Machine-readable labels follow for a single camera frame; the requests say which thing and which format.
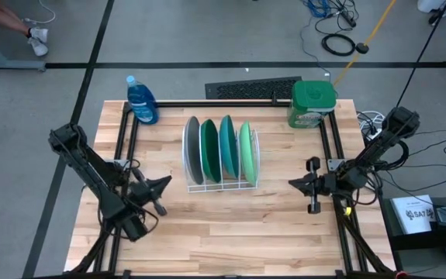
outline person's leg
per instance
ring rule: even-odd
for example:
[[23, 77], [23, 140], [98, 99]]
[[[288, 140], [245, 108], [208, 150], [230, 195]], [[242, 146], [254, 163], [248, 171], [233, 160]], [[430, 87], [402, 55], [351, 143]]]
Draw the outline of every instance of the person's leg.
[[24, 36], [29, 36], [28, 27], [19, 19], [14, 19], [12, 16], [0, 10], [0, 25], [20, 32]]
[[10, 16], [13, 19], [21, 22], [21, 19], [13, 11], [11, 11], [9, 8], [5, 7], [1, 2], [0, 2], [0, 10], [3, 11], [4, 13], [6, 13], [7, 16]]

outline gray plate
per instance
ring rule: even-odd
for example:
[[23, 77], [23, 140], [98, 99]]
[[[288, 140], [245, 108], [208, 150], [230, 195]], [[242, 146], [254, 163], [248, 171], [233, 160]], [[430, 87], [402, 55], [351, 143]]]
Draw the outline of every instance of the gray plate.
[[201, 185], [204, 177], [200, 165], [199, 127], [198, 119], [195, 116], [190, 117], [185, 126], [185, 150], [188, 172], [192, 180]]

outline blue plastic bottle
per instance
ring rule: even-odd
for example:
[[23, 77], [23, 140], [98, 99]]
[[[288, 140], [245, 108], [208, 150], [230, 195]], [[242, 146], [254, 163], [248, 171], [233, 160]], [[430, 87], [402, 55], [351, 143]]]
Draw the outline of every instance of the blue plastic bottle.
[[145, 84], [136, 81], [133, 76], [128, 76], [126, 81], [128, 82], [128, 102], [135, 116], [143, 124], [155, 124], [159, 120], [159, 114], [152, 92]]

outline yellow pole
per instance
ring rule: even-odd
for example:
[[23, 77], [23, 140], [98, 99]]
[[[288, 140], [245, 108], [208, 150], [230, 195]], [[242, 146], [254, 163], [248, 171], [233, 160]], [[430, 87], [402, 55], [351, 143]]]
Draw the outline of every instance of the yellow pole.
[[[392, 9], [392, 7], [395, 4], [395, 2], [396, 2], [396, 0], [392, 0], [390, 2], [390, 4], [388, 5], [388, 7], [386, 7], [385, 12], [383, 13], [381, 19], [379, 19], [379, 21], [378, 21], [378, 24], [376, 24], [376, 27], [372, 30], [371, 35], [369, 35], [367, 40], [364, 42], [365, 46], [369, 45], [369, 43], [371, 42], [372, 38], [374, 38], [374, 36], [378, 32], [379, 27], [381, 27], [381, 25], [385, 22], [386, 16], [388, 15], [390, 10]], [[347, 64], [347, 66], [342, 70], [341, 74], [334, 81], [333, 86], [337, 86], [338, 82], [340, 82], [341, 79], [344, 78], [344, 75], [347, 73], [348, 69], [350, 69], [350, 67], [352, 66], [353, 63], [357, 62], [357, 60], [359, 59], [359, 56], [360, 56], [360, 53], [357, 52], [355, 54], [354, 58], [352, 59], [352, 61], [350, 61], [350, 63]]]

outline gray concrete floor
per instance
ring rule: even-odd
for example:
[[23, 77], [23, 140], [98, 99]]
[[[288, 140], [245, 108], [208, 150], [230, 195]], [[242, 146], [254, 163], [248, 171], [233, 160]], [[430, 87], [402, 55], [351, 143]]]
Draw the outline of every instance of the gray concrete floor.
[[[46, 0], [57, 12], [49, 25], [47, 62], [88, 62], [106, 0]], [[387, 1], [357, 0], [361, 18], [348, 35], [363, 41], [388, 5]], [[10, 1], [22, 17], [47, 16], [37, 1]], [[299, 1], [260, 0], [116, 0], [99, 53], [99, 62], [225, 62], [312, 61], [300, 50], [299, 31], [309, 12]], [[414, 62], [430, 33], [428, 15], [416, 1], [399, 1], [361, 61]], [[334, 29], [335, 22], [324, 23]], [[321, 61], [349, 61], [320, 47], [322, 36], [306, 31], [307, 50]], [[0, 50], [12, 59], [36, 59], [24, 38], [0, 28]], [[423, 61], [446, 61], [446, 18], [435, 33]], [[341, 69], [331, 69], [333, 77]], [[21, 277], [35, 235], [57, 156], [47, 144], [48, 132], [71, 117], [85, 70], [0, 70], [0, 278]], [[319, 68], [260, 68], [179, 70], [95, 70], [80, 125], [93, 142], [104, 100], [124, 99], [124, 78], [135, 75], [157, 99], [205, 98], [204, 84], [300, 75], [322, 78]], [[410, 69], [352, 69], [338, 85], [340, 98], [353, 98], [358, 110], [387, 113], [403, 90]], [[418, 69], [403, 105], [420, 113], [420, 131], [446, 129], [446, 69]], [[419, 150], [446, 134], [407, 140]], [[446, 163], [443, 146], [435, 147], [408, 164]], [[418, 188], [446, 178], [445, 169], [401, 169], [396, 180]], [[59, 274], [64, 268], [78, 210], [81, 182], [66, 170], [36, 275]], [[418, 194], [446, 196], [446, 185]], [[390, 186], [387, 198], [405, 196]], [[438, 266], [424, 275], [445, 276], [440, 253], [419, 251], [402, 255], [408, 271]]]

